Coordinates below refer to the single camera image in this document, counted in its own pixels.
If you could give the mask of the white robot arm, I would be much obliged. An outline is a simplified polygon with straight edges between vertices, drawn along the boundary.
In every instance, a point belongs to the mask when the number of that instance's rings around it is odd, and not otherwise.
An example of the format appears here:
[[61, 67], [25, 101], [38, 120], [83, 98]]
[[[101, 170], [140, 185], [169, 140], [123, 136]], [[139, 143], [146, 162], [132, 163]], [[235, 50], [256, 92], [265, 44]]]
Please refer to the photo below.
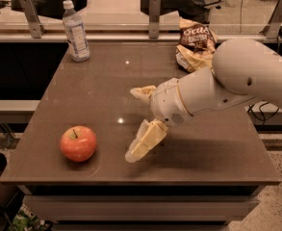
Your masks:
[[148, 104], [154, 115], [152, 121], [141, 123], [125, 154], [125, 160], [134, 163], [160, 143], [170, 127], [205, 111], [259, 101], [282, 109], [282, 57], [259, 41], [232, 38], [217, 48], [211, 66], [130, 93]]

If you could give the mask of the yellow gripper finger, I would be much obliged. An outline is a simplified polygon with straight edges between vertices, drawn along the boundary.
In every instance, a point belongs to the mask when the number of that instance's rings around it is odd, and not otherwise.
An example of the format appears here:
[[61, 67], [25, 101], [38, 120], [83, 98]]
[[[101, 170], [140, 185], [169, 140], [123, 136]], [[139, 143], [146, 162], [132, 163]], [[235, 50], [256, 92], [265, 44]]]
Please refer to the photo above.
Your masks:
[[152, 94], [155, 91], [156, 87], [155, 86], [145, 86], [142, 88], [132, 88], [130, 89], [130, 93], [139, 99], [140, 101], [149, 104]]
[[125, 154], [125, 160], [128, 163], [135, 163], [142, 159], [166, 137], [167, 130], [168, 127], [161, 120], [147, 121], [145, 119]]

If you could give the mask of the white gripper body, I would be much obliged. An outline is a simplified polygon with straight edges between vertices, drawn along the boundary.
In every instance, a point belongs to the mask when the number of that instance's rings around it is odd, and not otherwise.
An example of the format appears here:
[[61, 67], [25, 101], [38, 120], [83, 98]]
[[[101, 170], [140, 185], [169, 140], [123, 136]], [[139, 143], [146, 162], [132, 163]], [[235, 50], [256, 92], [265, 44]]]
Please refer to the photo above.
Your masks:
[[167, 127], [175, 127], [192, 119], [183, 105], [178, 82], [178, 79], [172, 78], [162, 83], [151, 96], [150, 108], [154, 117]]

